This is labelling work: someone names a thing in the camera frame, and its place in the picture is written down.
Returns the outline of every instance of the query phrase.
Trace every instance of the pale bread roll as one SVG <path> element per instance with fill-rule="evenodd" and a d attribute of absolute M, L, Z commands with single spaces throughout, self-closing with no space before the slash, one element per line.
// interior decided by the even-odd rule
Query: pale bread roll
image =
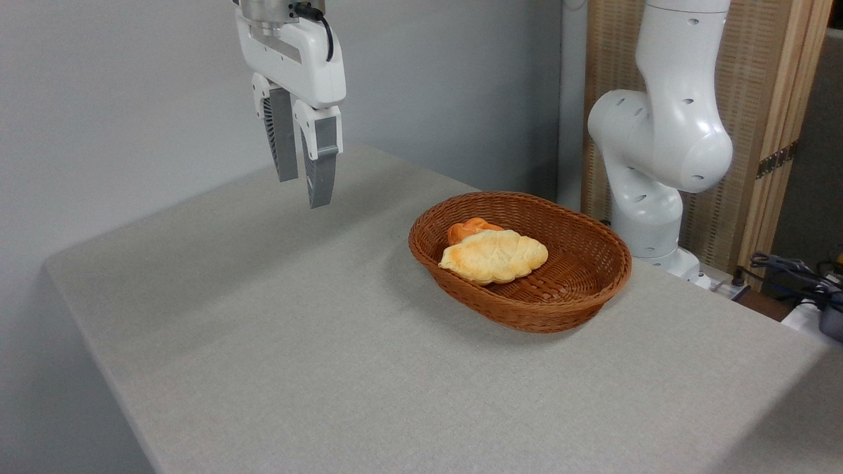
<path fill-rule="evenodd" d="M 547 261 L 547 247 L 514 230 L 484 230 L 442 254 L 441 268 L 480 285 L 526 277 Z"/>

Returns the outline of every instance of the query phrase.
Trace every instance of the brown wicker basket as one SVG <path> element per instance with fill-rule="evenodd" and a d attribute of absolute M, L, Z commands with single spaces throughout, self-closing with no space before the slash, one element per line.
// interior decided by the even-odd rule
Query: brown wicker basket
<path fill-rule="evenodd" d="M 545 244 L 547 262 L 527 277 L 481 287 L 440 268 L 448 227 L 473 217 Z M 600 222 L 540 197 L 482 191 L 425 211 L 410 230 L 410 251 L 440 288 L 485 317 L 526 332 L 558 332 L 590 320 L 629 279 L 632 258 Z"/>

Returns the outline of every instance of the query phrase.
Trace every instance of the table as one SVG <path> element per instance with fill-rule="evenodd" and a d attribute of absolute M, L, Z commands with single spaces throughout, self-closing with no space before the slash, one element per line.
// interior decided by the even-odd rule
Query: table
<path fill-rule="evenodd" d="M 843 352 L 693 284 L 553 335 L 453 301 L 406 237 L 466 191 L 349 146 L 327 207 L 266 170 L 46 268 L 161 473 L 843 471 Z"/>

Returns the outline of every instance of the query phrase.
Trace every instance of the gray gripper finger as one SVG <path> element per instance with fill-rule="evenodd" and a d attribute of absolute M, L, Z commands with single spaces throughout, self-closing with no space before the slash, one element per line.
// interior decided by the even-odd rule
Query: gray gripper finger
<path fill-rule="evenodd" d="M 298 178 L 296 165 L 295 127 L 290 93 L 285 89 L 273 89 L 263 99 L 264 125 L 272 161 L 278 173 L 278 180 L 284 182 Z"/>
<path fill-rule="evenodd" d="M 336 118 L 317 120 L 315 126 L 316 159 L 310 158 L 307 140 L 302 132 L 304 169 L 307 173 L 311 209 L 330 204 L 330 197 L 334 193 L 336 154 L 339 152 L 336 146 Z"/>

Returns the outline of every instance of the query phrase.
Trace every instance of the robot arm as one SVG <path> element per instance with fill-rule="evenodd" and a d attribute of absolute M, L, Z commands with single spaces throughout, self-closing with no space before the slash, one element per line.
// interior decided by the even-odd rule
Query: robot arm
<path fill-rule="evenodd" d="M 304 157 L 310 206 L 330 203 L 342 153 L 337 107 L 346 97 L 342 48 L 310 3 L 235 0 L 240 47 L 255 71 L 256 115 L 264 120 L 278 179 L 298 177 Z"/>
<path fill-rule="evenodd" d="M 610 91 L 588 117 L 611 186 L 612 227 L 633 256 L 692 280 L 699 262 L 678 248 L 677 190 L 716 185 L 732 161 L 714 91 L 728 7 L 729 0 L 647 0 L 636 49 L 647 94 Z"/>

